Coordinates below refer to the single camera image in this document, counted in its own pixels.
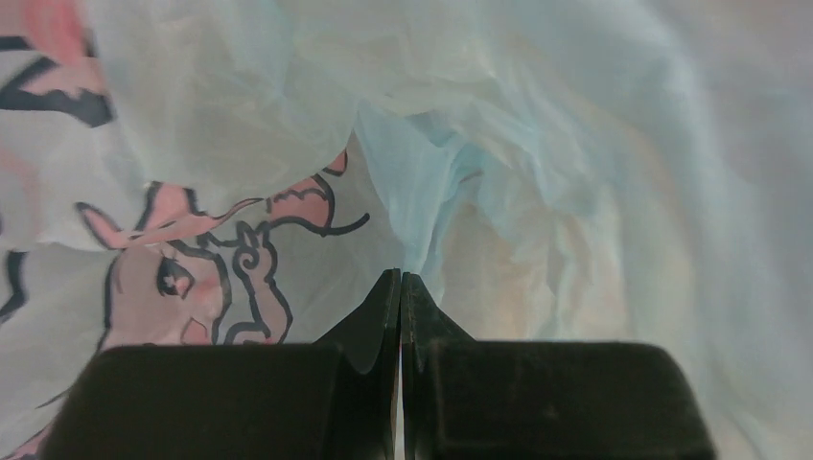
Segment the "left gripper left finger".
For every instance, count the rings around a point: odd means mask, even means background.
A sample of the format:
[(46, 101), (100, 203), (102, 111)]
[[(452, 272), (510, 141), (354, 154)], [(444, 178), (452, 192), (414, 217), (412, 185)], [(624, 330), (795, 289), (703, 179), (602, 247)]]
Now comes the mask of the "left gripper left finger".
[(82, 371), (43, 459), (390, 459), (401, 273), (313, 343), (129, 346)]

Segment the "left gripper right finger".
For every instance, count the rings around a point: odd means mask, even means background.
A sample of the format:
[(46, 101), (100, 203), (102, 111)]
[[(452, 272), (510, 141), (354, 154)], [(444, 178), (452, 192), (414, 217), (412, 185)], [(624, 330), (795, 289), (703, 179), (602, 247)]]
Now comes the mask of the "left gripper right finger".
[(717, 455), (684, 373), (658, 346), (477, 340), (412, 273), (401, 327), (409, 459)]

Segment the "light blue plastic bag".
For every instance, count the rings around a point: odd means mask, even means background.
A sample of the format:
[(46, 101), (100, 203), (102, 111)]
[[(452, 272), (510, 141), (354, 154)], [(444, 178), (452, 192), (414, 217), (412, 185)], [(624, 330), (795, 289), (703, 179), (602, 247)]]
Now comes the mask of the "light blue plastic bag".
[(811, 3), (2, 3), (3, 458), (100, 351), (310, 341), (391, 267), (810, 458)]

